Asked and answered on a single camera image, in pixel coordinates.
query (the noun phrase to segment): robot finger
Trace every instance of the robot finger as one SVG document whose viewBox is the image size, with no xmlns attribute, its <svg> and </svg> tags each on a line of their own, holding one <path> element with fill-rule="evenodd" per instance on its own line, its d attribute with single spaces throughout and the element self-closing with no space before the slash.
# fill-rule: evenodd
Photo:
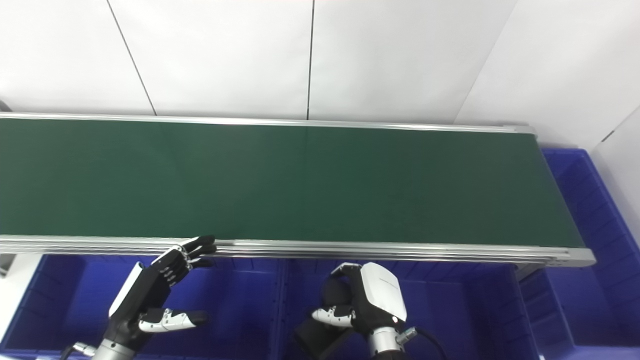
<svg viewBox="0 0 640 360">
<path fill-rule="evenodd" d="M 213 235 L 198 236 L 189 240 L 179 243 L 186 252 L 192 252 L 201 246 L 212 245 L 216 241 L 216 237 Z"/>
<path fill-rule="evenodd" d="M 353 309 L 351 306 L 338 305 L 321 307 L 311 313 L 311 317 L 321 323 L 336 327 L 353 327 Z"/>
<path fill-rule="evenodd" d="M 164 273 L 179 264 L 184 264 L 186 261 L 186 254 L 181 251 L 180 247 L 174 246 L 153 260 L 151 267 Z"/>
<path fill-rule="evenodd" d="M 359 272 L 362 265 L 356 263 L 342 263 L 331 272 L 332 277 L 350 276 L 354 272 Z"/>
<path fill-rule="evenodd" d="M 143 332 L 169 332 L 194 328 L 208 321 L 206 311 L 182 311 L 171 309 L 149 309 L 138 322 Z"/>
<path fill-rule="evenodd" d="M 167 274 L 179 274 L 182 272 L 189 272 L 191 267 L 189 265 L 188 259 L 182 259 L 180 261 L 174 262 L 167 270 Z"/>
<path fill-rule="evenodd" d="M 189 259 L 196 259 L 198 256 L 200 255 L 204 255 L 204 254 L 213 254 L 214 252 L 216 252 L 218 248 L 213 245 L 213 244 L 208 244 L 208 245 L 202 245 L 201 247 L 197 248 L 196 250 L 190 252 L 188 254 Z"/>
<path fill-rule="evenodd" d="M 166 282 L 169 283 L 169 286 L 176 285 L 178 282 L 181 282 L 185 276 L 187 276 L 190 268 L 183 267 L 181 269 L 176 269 L 174 273 L 165 276 Z"/>
</svg>

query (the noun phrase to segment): silver metal cylinder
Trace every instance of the silver metal cylinder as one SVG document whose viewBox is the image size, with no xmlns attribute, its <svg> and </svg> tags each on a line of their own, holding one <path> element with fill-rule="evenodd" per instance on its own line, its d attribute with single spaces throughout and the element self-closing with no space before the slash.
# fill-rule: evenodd
<svg viewBox="0 0 640 360">
<path fill-rule="evenodd" d="M 81 352 L 83 355 L 86 355 L 88 357 L 93 357 L 95 356 L 95 347 L 85 344 L 85 343 L 81 343 L 81 342 L 77 342 L 74 344 L 74 350 Z"/>
<path fill-rule="evenodd" d="M 379 327 L 369 335 L 369 353 L 371 357 L 384 351 L 404 351 L 396 338 L 398 333 L 393 327 Z"/>
<path fill-rule="evenodd" d="M 135 356 L 135 351 L 120 344 L 116 344 L 113 341 L 104 339 L 95 351 L 93 360 L 131 360 Z"/>
</svg>

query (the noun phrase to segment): connector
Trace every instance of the connector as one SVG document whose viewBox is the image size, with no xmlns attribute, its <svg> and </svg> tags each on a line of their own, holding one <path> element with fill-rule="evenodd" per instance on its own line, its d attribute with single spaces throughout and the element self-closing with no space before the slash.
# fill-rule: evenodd
<svg viewBox="0 0 640 360">
<path fill-rule="evenodd" d="M 416 335 L 418 335 L 418 331 L 415 329 L 415 327 L 410 327 L 409 329 L 405 330 L 402 334 L 399 334 L 398 336 L 396 336 L 396 343 L 398 343 L 398 345 L 403 346 L 404 344 L 408 343 L 411 339 L 413 339 Z"/>
<path fill-rule="evenodd" d="M 74 344 L 74 350 L 81 352 L 83 355 L 93 357 L 95 355 L 95 347 L 85 343 L 77 342 Z"/>
</svg>

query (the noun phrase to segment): white robotic hand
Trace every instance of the white robotic hand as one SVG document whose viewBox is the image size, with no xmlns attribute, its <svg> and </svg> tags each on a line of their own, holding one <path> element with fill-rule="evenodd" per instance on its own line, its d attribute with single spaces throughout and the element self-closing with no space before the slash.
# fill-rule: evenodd
<svg viewBox="0 0 640 360">
<path fill-rule="evenodd" d="M 440 344 L 426 331 L 412 327 L 402 332 L 406 308 L 400 284 L 392 272 L 376 263 L 341 264 L 324 282 L 321 298 L 323 306 L 314 310 L 312 320 L 303 322 L 294 334 L 316 360 L 326 359 L 351 329 L 367 339 L 374 360 L 407 359 L 404 344 L 418 333 L 428 337 L 446 359 Z"/>
<path fill-rule="evenodd" d="M 94 360 L 130 360 L 154 333 L 188 329 L 207 321 L 204 311 L 162 308 L 171 287 L 194 268 L 211 266 L 203 254 L 216 251 L 214 236 L 199 236 L 170 247 L 144 267 L 134 265 L 109 309 L 109 324 Z"/>
<path fill-rule="evenodd" d="M 346 276 L 350 287 L 339 278 Z M 343 263 L 323 288 L 323 307 L 311 314 L 319 322 L 353 327 L 367 334 L 379 327 L 402 327 L 406 308 L 397 277 L 376 263 Z"/>
</svg>

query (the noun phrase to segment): green conveyor belt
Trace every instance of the green conveyor belt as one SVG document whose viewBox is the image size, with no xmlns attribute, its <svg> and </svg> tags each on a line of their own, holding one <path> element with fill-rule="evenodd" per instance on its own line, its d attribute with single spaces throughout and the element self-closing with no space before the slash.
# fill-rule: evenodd
<svg viewBox="0 0 640 360">
<path fill-rule="evenodd" d="M 533 135 L 0 119 L 0 233 L 583 247 Z"/>
</svg>

